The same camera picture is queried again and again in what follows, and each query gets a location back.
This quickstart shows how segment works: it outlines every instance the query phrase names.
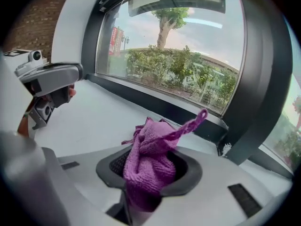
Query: knitted fabric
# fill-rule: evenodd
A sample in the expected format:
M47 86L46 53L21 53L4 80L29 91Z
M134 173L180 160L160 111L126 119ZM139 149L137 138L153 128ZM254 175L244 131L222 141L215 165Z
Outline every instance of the knitted fabric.
M146 119L145 125L136 126L134 138L122 144L133 143L124 167L127 195L137 210L153 211L160 201L160 191L174 182L175 166L167 152L176 148L179 138L194 131L207 117L203 109L194 120L175 130L164 120Z

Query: brick wall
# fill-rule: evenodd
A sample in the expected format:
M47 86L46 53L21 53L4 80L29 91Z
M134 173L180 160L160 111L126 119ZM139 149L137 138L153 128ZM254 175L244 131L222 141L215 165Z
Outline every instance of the brick wall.
M3 52L18 48L41 49L43 57L50 62L55 26L65 1L32 0L12 26Z

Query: black window frame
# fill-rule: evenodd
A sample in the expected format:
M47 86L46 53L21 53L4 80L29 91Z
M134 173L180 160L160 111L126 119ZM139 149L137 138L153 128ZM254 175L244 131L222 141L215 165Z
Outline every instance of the black window frame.
M134 85L133 88L123 79L96 74L97 41L105 11L117 6L121 1L99 0L95 4L87 24L82 48L82 64L85 66L87 79L179 124L193 118L194 112L171 103L169 99L159 99L154 103L156 106L152 105L151 101L158 98L149 95L146 90L137 90L135 86L142 87L141 85L128 82ZM232 144L226 156L237 165L250 159L264 168L291 178L290 171L269 156L267 162L264 152L259 149L278 121L289 89L293 68L290 35L284 17L271 0L241 0L241 2L247 37L244 51L247 53L243 58L240 79L224 113L222 115L213 113L216 118L213 121L207 120L204 124L204 127L210 130L196 134L213 141L219 154L225 144ZM99 56L103 61L108 58L107 53L100 53ZM147 103L131 96L131 93L137 91L141 98L147 98L145 99Z

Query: large window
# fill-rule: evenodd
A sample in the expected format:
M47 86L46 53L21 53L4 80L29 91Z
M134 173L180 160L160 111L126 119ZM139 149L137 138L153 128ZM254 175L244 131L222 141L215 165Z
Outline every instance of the large window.
M263 144L295 170L301 160L301 49L290 26L289 33L293 49L290 88L280 118Z
M240 0L128 0L106 13L97 72L222 113L244 42Z

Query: window frame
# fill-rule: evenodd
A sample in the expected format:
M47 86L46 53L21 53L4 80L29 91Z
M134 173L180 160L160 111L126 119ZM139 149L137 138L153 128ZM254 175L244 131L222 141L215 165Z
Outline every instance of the window frame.
M111 1L114 1L111 2L111 4L117 6L122 0ZM264 162L262 161L262 157L257 160L256 158L254 159L254 157L259 154L259 147L273 130L282 112L293 67L291 40L284 18L279 13L276 6L271 3L271 0L241 0L241 2L245 20L246 38L239 75L240 78L232 95L232 100L229 102L224 112L218 116L213 113L213 116L215 116L214 119L219 119L220 122L225 123L226 128L228 128L227 135L215 138L215 143L218 146L219 154L221 154L225 144L231 143L233 146L226 156L237 165L250 159L263 166ZM129 93L127 88L130 88L131 86L126 84L124 79L115 76L96 74L96 48L98 42L95 42L95 38L97 38L97 40L100 39L100 28L103 26L104 14L102 5L96 3L91 17L97 16L99 24L98 26L94 26L93 30L90 29L90 31L87 31L86 29L86 33L89 33L90 35L86 36L85 33L82 63L83 65L85 65L85 63L94 65L93 69L89 66L87 79L98 83L101 86L106 86L109 91L131 101L133 98L127 94ZM93 44L90 43L88 46L88 43L85 43L85 40L86 37L91 38L91 34L94 34L94 41ZM84 50L87 50L87 48L84 48L84 45L87 45L87 47L94 52L93 56L88 58L84 52ZM282 81L281 85L277 84L279 79ZM139 91L142 94L149 93L146 86L132 81L128 81L128 83L134 85L134 90L141 87L142 89ZM157 94L151 96L153 99L158 98ZM162 103L163 107L166 106L164 105L165 102L174 105L174 103L170 103L170 97L170 95L165 95L165 99L161 99L160 103ZM188 111L187 106L183 106L183 104L181 104L180 107L177 105L177 107L181 107L183 113ZM180 122L180 124L182 121L178 120L177 116L173 117L173 120L177 123ZM278 167L279 163L271 157L270 159L272 163L268 166L264 165L264 168L285 177L291 177L291 172L281 165Z

